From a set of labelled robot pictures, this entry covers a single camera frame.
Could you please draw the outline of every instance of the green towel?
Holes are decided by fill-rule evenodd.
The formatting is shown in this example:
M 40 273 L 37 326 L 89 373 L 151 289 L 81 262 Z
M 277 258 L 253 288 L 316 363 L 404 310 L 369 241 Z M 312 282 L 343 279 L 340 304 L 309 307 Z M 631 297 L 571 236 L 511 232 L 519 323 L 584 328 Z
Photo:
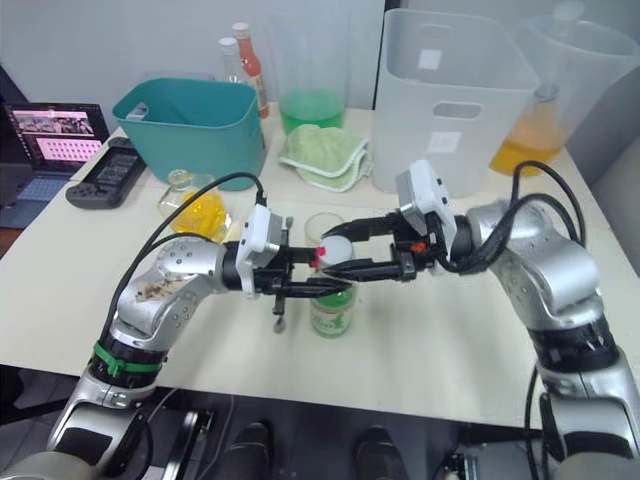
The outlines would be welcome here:
M 368 141 L 340 128 L 301 125 L 287 137 L 280 162 L 296 168 L 307 183 L 332 192 L 344 192 L 363 175 L 371 162 Z

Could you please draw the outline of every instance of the white plastic bin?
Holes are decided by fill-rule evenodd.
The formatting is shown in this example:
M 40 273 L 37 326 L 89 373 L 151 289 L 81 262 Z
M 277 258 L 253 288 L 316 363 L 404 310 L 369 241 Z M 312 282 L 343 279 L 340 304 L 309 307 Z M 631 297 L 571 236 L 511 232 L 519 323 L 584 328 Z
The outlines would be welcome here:
M 373 182 L 426 158 L 452 196 L 476 192 L 538 86 L 512 39 L 482 17 L 389 10 L 373 128 Z

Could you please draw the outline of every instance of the green liquid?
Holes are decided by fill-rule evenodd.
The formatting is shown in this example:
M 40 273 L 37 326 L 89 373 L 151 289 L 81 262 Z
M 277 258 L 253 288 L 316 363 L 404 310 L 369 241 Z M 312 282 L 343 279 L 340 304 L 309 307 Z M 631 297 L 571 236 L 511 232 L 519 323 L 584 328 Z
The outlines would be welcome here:
M 308 123 L 321 128 L 341 127 L 344 105 L 328 90 L 291 90 L 280 100 L 280 115 L 285 133 Z

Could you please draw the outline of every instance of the laptop keyboard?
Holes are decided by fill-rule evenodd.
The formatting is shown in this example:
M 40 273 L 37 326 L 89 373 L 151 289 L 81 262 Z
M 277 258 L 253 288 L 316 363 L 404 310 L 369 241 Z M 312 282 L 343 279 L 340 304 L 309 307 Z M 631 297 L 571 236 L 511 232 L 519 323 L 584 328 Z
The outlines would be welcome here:
M 67 181 L 68 179 L 66 178 L 34 178 L 20 192 L 18 200 L 49 202 L 66 185 Z

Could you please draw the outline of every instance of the laptop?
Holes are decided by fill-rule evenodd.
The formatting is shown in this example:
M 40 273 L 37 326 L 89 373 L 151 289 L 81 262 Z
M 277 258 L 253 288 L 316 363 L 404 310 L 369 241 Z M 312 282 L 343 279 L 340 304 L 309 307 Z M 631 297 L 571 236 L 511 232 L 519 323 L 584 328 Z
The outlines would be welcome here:
M 0 209 L 0 227 L 26 228 L 100 149 L 109 131 L 96 104 L 5 103 L 4 108 L 32 171 L 21 180 L 15 201 Z

